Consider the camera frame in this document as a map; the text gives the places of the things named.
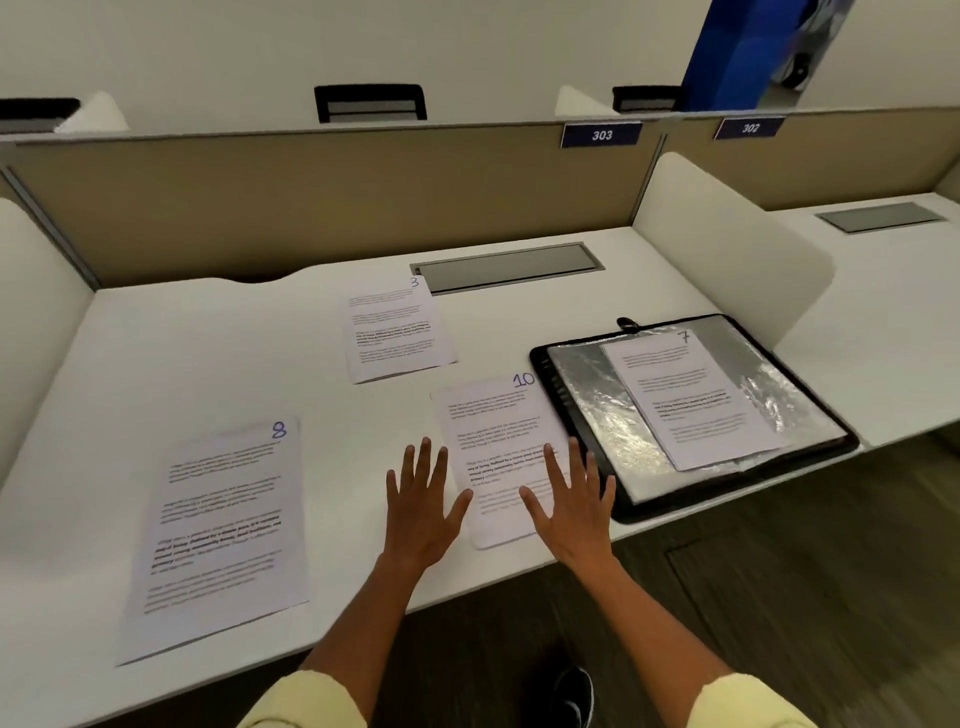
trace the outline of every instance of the paper sheet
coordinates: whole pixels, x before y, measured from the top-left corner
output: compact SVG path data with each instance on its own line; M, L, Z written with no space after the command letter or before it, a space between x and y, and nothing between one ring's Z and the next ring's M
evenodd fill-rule
M784 445L692 331L625 339L603 349L678 471Z
M569 475L567 436L533 375L487 379L433 394L434 413L449 450L457 487L473 489L467 529L476 548L535 532L517 493L525 485L549 516L553 491L543 463L550 443Z
M351 295L343 311L347 365L354 384L457 360L423 276Z
M118 665L306 601L297 421L172 451L145 527Z

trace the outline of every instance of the black shoe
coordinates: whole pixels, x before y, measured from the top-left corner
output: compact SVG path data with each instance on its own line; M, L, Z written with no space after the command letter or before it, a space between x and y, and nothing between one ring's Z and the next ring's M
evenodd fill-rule
M557 678L551 698L551 722L557 728L588 728L593 720L593 681L582 667Z

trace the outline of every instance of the number sign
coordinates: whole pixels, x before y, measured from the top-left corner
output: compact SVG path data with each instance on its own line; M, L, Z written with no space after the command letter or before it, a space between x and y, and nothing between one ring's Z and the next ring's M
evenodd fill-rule
M739 116L724 119L714 139L747 139L776 136L785 116Z
M562 149L568 147L630 147L640 138L642 121L570 122L564 124Z

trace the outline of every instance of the desk surface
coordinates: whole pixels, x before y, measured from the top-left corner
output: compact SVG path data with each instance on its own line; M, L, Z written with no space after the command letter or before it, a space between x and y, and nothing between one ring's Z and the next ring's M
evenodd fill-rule
M337 310L353 281L409 275L411 262L577 240L606 270L441 296L458 363L349 383ZM317 266L256 285L203 279L99 292L0 492L5 722L81 725L306 648L382 547L384 473L408 443L441 440L431 392L527 370L534 346L614 330L617 316L655 323L714 311L629 228ZM158 458L276 412L301 417L311 601L115 667ZM452 478L447 487L450 502ZM614 524L612 534L706 507ZM461 536L411 608L550 561L537 538L476 551Z
M814 217L907 201L948 220L847 235ZM776 347L784 363L874 447L960 419L960 205L929 193L772 214L837 264Z

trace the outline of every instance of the dark floor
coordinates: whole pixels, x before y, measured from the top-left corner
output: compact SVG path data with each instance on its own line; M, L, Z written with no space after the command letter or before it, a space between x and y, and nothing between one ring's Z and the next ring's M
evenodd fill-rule
M617 543L627 570L732 667L822 728L960 716L960 431L918 437ZM231 728L290 658L115 718ZM598 728L660 726L559 565L410 615L374 726L537 725L540 676L590 671Z

